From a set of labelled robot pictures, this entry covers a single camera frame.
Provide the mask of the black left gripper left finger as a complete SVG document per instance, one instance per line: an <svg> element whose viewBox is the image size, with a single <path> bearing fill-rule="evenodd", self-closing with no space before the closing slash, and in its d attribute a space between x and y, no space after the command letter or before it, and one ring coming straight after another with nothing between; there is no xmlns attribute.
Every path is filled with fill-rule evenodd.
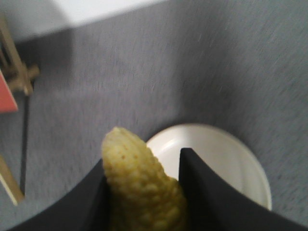
<svg viewBox="0 0 308 231"><path fill-rule="evenodd" d="M102 161L63 198L11 231L106 231L108 185Z"/></svg>

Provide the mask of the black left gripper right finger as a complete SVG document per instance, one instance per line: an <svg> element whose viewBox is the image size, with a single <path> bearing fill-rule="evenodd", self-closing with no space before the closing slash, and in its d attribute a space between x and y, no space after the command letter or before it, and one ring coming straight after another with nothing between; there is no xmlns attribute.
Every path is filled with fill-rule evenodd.
<svg viewBox="0 0 308 231"><path fill-rule="evenodd" d="M179 180L192 231L306 231L230 186L191 148L180 151Z"/></svg>

